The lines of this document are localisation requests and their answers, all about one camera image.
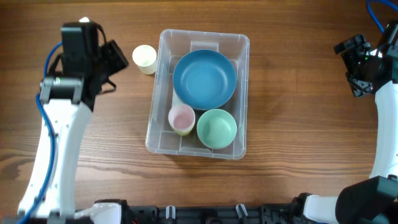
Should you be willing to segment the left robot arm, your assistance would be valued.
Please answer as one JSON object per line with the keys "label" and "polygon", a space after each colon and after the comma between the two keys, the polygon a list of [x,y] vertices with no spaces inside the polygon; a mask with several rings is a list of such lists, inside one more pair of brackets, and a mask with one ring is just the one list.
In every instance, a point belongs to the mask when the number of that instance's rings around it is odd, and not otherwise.
{"label": "left robot arm", "polygon": [[75,176],[95,99],[128,61],[103,28],[86,17],[65,23],[61,35],[45,61],[35,98],[42,129],[32,175],[17,215],[2,222],[124,223],[128,206],[123,200],[100,200],[77,210]]}

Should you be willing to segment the cream large bowl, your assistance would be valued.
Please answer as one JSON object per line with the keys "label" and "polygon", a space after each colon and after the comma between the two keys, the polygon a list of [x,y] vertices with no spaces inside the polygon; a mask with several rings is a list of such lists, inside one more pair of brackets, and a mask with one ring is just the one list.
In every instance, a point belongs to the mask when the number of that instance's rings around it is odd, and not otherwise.
{"label": "cream large bowl", "polygon": [[177,106],[177,105],[184,105],[184,102],[180,100],[178,95],[176,94],[175,90],[172,92],[172,107]]}

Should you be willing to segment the pink plastic cup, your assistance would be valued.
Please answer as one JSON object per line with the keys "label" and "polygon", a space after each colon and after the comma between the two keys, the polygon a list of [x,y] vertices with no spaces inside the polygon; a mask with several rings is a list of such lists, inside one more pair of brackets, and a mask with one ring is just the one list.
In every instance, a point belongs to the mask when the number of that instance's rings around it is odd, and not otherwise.
{"label": "pink plastic cup", "polygon": [[179,130],[193,129],[196,117],[194,110],[188,105],[177,105],[170,109],[168,122],[170,127]]}

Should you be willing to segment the dark blue bowl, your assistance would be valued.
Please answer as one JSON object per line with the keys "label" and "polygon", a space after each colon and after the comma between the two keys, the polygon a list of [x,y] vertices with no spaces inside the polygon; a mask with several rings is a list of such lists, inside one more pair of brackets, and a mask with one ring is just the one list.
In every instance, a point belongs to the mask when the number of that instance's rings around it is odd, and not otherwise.
{"label": "dark blue bowl", "polygon": [[183,56],[173,72],[174,91],[181,102],[196,110],[223,106],[236,89],[236,72],[223,54],[195,50]]}

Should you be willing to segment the green small bowl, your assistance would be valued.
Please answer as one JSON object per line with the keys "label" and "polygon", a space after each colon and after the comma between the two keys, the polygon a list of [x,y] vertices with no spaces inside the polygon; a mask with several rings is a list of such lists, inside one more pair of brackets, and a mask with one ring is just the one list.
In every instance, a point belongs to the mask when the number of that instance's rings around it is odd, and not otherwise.
{"label": "green small bowl", "polygon": [[204,112],[197,122],[199,140],[211,149],[223,149],[229,146],[234,141],[237,131],[234,117],[221,109]]}

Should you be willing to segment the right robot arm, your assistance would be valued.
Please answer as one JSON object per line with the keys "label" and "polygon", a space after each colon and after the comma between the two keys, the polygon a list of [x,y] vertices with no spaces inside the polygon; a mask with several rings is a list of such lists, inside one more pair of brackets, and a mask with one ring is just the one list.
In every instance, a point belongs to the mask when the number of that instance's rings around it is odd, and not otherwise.
{"label": "right robot arm", "polygon": [[397,21],[385,26],[372,47],[363,35],[335,46],[354,97],[375,102],[374,159],[366,180],[336,196],[301,194],[292,202],[289,223],[397,223]]}

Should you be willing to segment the yellow plastic cup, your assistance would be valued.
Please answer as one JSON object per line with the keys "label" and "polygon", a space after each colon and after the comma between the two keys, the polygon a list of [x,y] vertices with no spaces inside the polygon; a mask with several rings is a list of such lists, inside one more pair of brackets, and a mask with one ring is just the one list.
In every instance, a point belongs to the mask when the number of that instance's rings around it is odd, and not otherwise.
{"label": "yellow plastic cup", "polygon": [[174,132],[180,136],[186,136],[191,132],[191,129],[186,129],[186,130],[174,129]]}

